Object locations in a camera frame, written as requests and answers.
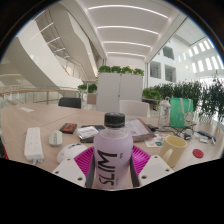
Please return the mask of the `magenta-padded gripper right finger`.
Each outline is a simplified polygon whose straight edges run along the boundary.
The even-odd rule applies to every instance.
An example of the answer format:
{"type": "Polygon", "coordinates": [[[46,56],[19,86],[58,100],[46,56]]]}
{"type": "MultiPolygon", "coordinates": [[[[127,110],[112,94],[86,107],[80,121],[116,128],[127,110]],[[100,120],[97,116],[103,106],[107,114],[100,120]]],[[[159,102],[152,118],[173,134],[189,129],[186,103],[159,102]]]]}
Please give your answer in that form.
{"type": "Polygon", "coordinates": [[[130,160],[132,185],[142,187],[173,173],[173,170],[159,155],[150,156],[134,146],[130,160]]]}

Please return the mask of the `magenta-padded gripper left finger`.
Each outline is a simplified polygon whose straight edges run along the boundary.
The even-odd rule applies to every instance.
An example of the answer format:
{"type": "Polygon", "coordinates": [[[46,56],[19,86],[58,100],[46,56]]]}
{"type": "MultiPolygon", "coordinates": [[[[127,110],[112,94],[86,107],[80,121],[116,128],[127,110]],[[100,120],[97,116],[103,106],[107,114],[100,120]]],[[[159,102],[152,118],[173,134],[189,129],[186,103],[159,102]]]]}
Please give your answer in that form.
{"type": "Polygon", "coordinates": [[[67,145],[57,156],[59,165],[53,174],[84,188],[91,188],[94,180],[94,148],[84,145],[67,145]]]}

